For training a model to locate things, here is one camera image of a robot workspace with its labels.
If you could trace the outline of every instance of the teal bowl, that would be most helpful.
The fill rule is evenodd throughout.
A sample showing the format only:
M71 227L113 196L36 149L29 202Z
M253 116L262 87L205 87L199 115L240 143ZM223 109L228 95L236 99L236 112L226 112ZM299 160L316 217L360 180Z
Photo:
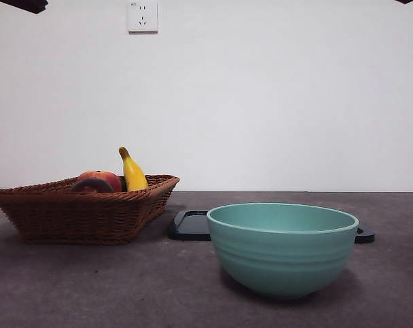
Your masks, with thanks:
M232 204L207 213L211 241L228 274L253 292L296 299L345 268L358 219L318 206Z

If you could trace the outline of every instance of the yellow banana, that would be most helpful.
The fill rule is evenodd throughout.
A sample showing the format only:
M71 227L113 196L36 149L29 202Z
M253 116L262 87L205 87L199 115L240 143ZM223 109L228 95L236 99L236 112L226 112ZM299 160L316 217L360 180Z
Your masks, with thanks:
M125 147L118 148L118 152L123 159L123 173L126 179L127 191L145 189L149 185L145 179L143 170L130 157Z

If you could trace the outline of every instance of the brown woven basket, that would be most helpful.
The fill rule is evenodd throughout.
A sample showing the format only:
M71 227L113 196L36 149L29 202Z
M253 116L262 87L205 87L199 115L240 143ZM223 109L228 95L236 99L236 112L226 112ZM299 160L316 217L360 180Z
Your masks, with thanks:
M162 214L179 178L145 176L149 187L122 193L73 193L77 177L0 189L0 209L25 243L119 245Z

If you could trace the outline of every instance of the electrical outlet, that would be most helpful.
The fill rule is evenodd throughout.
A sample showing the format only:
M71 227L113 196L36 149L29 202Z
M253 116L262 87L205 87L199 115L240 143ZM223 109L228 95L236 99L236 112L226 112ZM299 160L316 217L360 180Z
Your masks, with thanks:
M140 0L127 8L129 34L158 33L158 2Z

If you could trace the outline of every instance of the gray countertop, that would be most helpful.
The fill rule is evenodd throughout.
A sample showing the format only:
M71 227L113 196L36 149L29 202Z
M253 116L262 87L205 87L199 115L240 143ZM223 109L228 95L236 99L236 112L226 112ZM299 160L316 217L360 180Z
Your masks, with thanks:
M290 202L344 210L376 232L323 290L267 299L211 242L174 241L181 210ZM26 245L0 212L0 327L413 327L413 193L173 192L128 245Z

